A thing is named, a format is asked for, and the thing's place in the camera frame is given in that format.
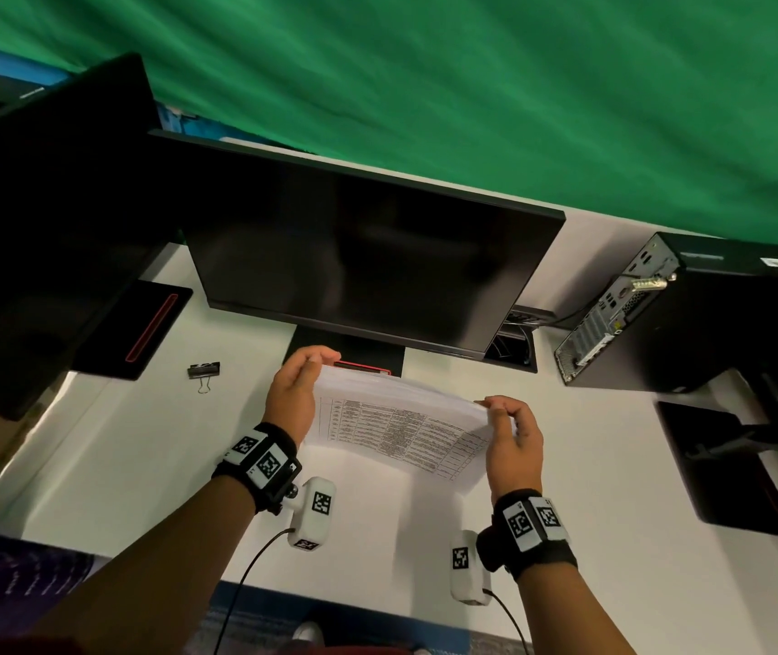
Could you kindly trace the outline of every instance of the wristband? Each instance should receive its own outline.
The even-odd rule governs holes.
[[[252,494],[256,513],[279,514],[286,490],[301,472],[297,452],[285,429],[259,423],[228,449],[212,477],[231,476],[239,481]]]
[[[533,489],[515,490],[495,502],[492,526],[477,538],[477,553],[487,570],[503,565],[515,580],[532,565],[577,567],[556,507]]]

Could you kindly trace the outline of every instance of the person's left arm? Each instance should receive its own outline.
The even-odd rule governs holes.
[[[321,366],[339,358],[326,347],[293,353],[274,376],[263,421],[300,446],[313,422]],[[239,481],[211,479],[58,603],[32,634],[74,639],[88,653],[180,652],[254,515]]]

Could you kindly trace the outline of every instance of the computer tower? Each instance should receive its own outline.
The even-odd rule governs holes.
[[[778,365],[778,246],[659,232],[555,356],[569,386],[662,393]]]

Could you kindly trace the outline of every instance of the green fabric backdrop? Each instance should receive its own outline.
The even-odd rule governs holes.
[[[778,242],[778,0],[0,0],[0,50],[136,50],[307,151]]]

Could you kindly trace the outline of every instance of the paper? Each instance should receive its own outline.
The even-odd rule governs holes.
[[[355,451],[467,493],[486,472],[487,410],[384,374],[323,368],[309,443]]]

